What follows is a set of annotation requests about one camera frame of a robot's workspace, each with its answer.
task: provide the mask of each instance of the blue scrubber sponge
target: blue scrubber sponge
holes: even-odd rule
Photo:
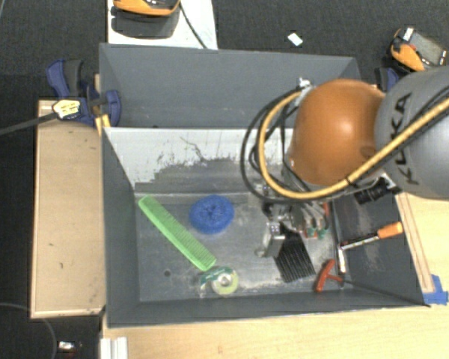
[[[219,233],[231,223],[233,217],[233,204],[221,195],[201,198],[189,210],[189,221],[196,230],[205,234]]]

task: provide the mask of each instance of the small round object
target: small round object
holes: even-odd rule
[[[201,198],[189,210],[191,224],[205,234],[219,233],[231,223],[233,217],[233,204],[221,195]]]
[[[233,294],[238,288],[238,274],[236,271],[231,273],[224,272],[211,282],[211,288],[213,291],[221,296]]]

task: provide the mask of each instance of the blue tape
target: blue tape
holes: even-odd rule
[[[446,306],[449,302],[449,292],[442,289],[441,280],[439,276],[431,275],[434,282],[434,292],[423,293],[424,302],[427,304],[442,304]]]

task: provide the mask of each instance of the white label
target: white label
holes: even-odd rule
[[[288,40],[293,43],[295,46],[300,46],[302,44],[302,39],[300,36],[298,36],[296,33],[290,34],[288,37]]]
[[[404,34],[403,40],[404,41],[409,41],[411,39],[412,34],[414,33],[414,29],[413,28],[407,28],[406,29],[406,33]]]

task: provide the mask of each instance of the orange handle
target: orange handle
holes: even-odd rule
[[[320,276],[317,278],[316,286],[314,287],[314,291],[316,292],[322,292],[324,283],[326,282],[326,279],[334,279],[338,282],[342,282],[343,279],[340,277],[336,277],[334,275],[329,274],[329,272],[332,270],[333,267],[335,267],[336,261],[335,260],[329,260],[326,265],[324,266],[324,269],[321,270]]]
[[[402,234],[404,231],[403,224],[400,222],[394,222],[393,224],[386,225],[377,231],[377,236],[380,239],[390,238]]]

